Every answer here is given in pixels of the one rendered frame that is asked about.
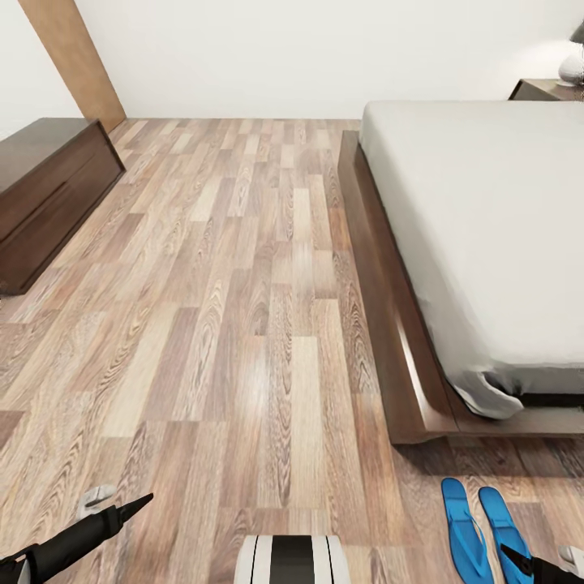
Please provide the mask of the robot trunk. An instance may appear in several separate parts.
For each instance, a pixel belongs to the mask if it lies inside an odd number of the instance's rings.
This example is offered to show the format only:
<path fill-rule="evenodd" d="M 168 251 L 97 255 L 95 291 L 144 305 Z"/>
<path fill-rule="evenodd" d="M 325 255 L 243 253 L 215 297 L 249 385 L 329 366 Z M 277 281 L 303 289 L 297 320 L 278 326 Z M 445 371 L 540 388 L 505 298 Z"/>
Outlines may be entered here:
<path fill-rule="evenodd" d="M 234 584 L 350 584 L 336 535 L 248 535 Z"/>

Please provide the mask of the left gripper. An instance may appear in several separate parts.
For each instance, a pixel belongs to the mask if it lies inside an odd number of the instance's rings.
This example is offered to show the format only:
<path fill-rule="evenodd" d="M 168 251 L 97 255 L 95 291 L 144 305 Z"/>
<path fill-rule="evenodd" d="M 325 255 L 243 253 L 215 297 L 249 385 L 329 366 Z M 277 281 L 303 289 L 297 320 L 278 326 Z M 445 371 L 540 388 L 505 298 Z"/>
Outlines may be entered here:
<path fill-rule="evenodd" d="M 82 518 L 73 526 L 58 533 L 62 536 L 66 549 L 67 557 L 64 569 L 92 552 L 105 540 L 118 534 L 123 524 L 128 522 L 152 498 L 153 492 L 119 507 L 119 509 L 112 505 L 98 513 Z"/>

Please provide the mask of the sandal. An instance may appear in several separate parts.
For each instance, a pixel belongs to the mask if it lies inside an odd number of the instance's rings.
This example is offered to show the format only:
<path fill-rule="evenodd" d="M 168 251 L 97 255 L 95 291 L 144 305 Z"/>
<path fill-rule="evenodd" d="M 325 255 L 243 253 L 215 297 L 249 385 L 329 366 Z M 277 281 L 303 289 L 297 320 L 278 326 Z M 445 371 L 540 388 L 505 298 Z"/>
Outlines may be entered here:
<path fill-rule="evenodd" d="M 444 509 L 448 516 L 449 548 L 464 584 L 494 584 L 492 567 L 482 529 L 474 527 L 474 516 L 467 506 L 467 494 L 461 480 L 448 477 L 441 482 Z"/>
<path fill-rule="evenodd" d="M 519 529 L 511 518 L 505 500 L 494 487 L 480 487 L 478 494 L 483 511 L 487 514 L 488 522 L 490 522 L 490 527 L 495 537 L 496 551 L 498 552 L 500 566 L 507 584 L 533 584 L 534 574 L 531 574 L 530 578 L 523 574 L 500 549 L 500 546 L 503 545 L 517 550 L 526 558 L 530 558 L 532 555 L 527 548 L 526 541 L 519 534 Z"/>

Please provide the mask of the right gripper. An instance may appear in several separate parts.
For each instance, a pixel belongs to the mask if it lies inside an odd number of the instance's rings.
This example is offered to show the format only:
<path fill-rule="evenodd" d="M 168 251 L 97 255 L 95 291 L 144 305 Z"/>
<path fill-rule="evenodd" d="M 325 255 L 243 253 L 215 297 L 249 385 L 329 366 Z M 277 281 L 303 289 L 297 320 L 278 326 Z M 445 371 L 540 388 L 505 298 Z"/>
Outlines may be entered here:
<path fill-rule="evenodd" d="M 533 584 L 584 584 L 584 580 L 574 573 L 565 572 L 559 566 L 546 562 L 539 557 L 526 556 L 512 548 L 500 546 L 501 551 L 522 571 L 529 576 L 534 574 Z"/>

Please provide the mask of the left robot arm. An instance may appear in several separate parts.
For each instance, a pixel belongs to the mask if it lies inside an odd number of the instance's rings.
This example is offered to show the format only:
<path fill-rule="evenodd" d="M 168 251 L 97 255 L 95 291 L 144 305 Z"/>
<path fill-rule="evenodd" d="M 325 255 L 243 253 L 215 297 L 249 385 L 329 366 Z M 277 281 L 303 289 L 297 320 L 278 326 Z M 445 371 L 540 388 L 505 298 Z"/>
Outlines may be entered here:
<path fill-rule="evenodd" d="M 116 509 L 96 507 L 114 494 L 114 485 L 103 484 L 81 495 L 75 524 L 43 544 L 0 559 L 0 584 L 44 584 L 83 556 L 111 539 L 152 498 L 153 492 Z"/>

